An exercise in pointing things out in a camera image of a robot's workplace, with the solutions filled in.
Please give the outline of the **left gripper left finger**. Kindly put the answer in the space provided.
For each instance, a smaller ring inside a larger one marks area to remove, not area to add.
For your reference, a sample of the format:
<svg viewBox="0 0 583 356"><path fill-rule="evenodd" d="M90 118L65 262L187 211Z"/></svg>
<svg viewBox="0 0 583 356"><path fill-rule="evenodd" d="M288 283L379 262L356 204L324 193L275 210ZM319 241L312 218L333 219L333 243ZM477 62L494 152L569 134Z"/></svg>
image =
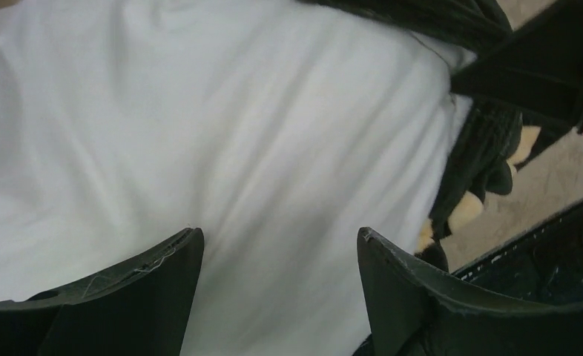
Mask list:
<svg viewBox="0 0 583 356"><path fill-rule="evenodd" d="M202 265L187 228L28 300L0 302L0 355L178 355Z"/></svg>

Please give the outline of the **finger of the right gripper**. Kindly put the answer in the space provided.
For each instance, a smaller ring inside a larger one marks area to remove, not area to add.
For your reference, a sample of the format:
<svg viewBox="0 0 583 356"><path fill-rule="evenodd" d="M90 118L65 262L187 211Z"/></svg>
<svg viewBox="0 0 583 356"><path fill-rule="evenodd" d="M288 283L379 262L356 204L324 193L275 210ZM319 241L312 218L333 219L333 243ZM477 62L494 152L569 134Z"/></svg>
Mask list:
<svg viewBox="0 0 583 356"><path fill-rule="evenodd" d="M453 75L451 89L583 133L583 1L555 1Z"/></svg>

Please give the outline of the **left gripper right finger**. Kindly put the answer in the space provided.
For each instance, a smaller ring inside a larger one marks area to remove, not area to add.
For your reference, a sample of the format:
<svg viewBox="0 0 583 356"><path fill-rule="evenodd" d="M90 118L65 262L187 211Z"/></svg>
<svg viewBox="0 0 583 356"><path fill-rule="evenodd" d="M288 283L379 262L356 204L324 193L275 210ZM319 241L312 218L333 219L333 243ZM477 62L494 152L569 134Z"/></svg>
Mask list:
<svg viewBox="0 0 583 356"><path fill-rule="evenodd" d="M376 355L583 355L583 302L530 302L465 282L371 228L357 240Z"/></svg>

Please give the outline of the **black pillowcase with beige flowers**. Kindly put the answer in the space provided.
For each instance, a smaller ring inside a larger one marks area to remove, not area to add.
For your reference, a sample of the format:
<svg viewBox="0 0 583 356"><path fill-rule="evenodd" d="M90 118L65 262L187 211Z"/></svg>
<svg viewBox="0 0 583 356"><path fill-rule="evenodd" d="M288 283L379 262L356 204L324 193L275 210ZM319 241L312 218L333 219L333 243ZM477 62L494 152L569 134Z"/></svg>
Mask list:
<svg viewBox="0 0 583 356"><path fill-rule="evenodd" d="M495 1L305 1L326 46L327 114L312 115L294 156L313 217L286 264L315 276L353 275L350 233L374 225L439 268L439 240L476 217L539 129L515 109L449 91L449 75L510 33Z"/></svg>

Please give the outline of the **white pillow insert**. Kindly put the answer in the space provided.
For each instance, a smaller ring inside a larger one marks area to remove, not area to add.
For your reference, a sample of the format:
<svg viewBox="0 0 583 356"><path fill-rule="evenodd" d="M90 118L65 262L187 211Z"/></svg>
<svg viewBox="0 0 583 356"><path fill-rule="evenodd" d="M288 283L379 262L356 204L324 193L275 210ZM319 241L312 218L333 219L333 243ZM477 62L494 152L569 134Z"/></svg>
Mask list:
<svg viewBox="0 0 583 356"><path fill-rule="evenodd" d="M1 9L0 300L199 227L185 355L352 355L358 230L415 250L474 57L297 1Z"/></svg>

